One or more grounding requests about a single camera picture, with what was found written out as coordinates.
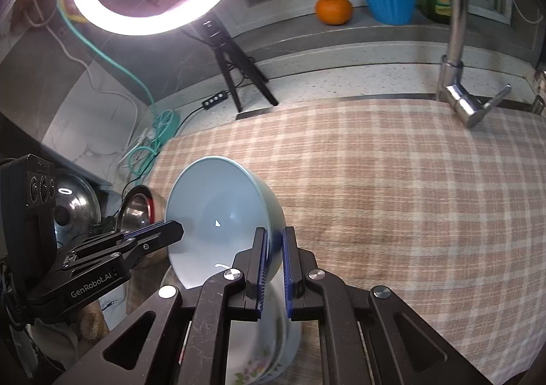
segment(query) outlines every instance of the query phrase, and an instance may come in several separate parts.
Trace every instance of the ceramic bowl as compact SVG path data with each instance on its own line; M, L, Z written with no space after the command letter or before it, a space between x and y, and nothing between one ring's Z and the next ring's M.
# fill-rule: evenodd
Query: ceramic bowl
M252 248L257 227L268 234L268 281L281 264L286 221L280 203L264 181L227 157L204 157L180 174L165 220L184 227L184 236L168 252L186 288L231 267L239 251Z
M264 308L258 322L231 323L229 332L226 385L249 385L270 368L279 351L283 334L276 331L282 320L276 294L267 285Z
M286 317L285 282L282 268L268 285L275 296L275 303L279 309L279 319L276 321L277 332L282 338L277 339L276 354L267 371L257 383L269 382L280 376L290 366L301 342L301 322L292 322Z

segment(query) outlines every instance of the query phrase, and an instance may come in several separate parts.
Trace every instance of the faucet handle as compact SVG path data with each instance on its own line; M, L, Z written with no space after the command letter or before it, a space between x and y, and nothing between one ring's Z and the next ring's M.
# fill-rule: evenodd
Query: faucet handle
M502 87L499 94L497 94L495 97L493 97L488 102L485 102L483 104L483 109L485 111L485 113L483 113L483 115L487 114L493 108L495 108L495 106L497 106L499 103L501 103L511 90L512 90L512 87L510 86L510 84L506 84L505 86Z
M447 96L449 105L453 108L460 121L466 128L476 126L504 97L508 95L512 87L505 85L501 91L483 105L477 97L469 94L460 83L447 86L444 95Z

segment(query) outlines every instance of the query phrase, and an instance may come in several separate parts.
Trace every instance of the plaid cloth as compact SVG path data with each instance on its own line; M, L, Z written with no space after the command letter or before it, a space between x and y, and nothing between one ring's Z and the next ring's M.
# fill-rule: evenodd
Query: plaid cloth
M148 184L168 197L196 159L236 160L320 267L390 286L500 384L546 340L545 137L543 118L512 110L468 131L434 101L289 105L171 140ZM315 324L277 383L321 383Z

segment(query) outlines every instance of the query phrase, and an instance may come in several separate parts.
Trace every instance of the light blue bowl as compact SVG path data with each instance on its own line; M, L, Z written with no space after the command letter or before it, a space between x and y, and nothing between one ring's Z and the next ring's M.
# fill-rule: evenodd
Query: light blue bowl
M196 160L178 177L165 220L176 220L184 235L169 245L169 259L185 288L202 285L231 267L239 251L252 248L257 227L268 234L267 281L282 261L285 215L271 188L227 157Z
M388 25L411 22L416 0L366 0L373 18Z

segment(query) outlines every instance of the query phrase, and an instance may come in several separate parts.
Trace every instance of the chrome faucet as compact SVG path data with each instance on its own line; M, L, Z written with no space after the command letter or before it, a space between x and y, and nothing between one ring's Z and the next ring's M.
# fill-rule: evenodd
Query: chrome faucet
M466 128L472 128L483 116L495 108L510 92L505 85L501 92L483 105L469 94L461 84L463 63L462 48L466 31L469 0L451 0L451 34L447 54L442 57L440 79L436 88L436 100L447 102Z

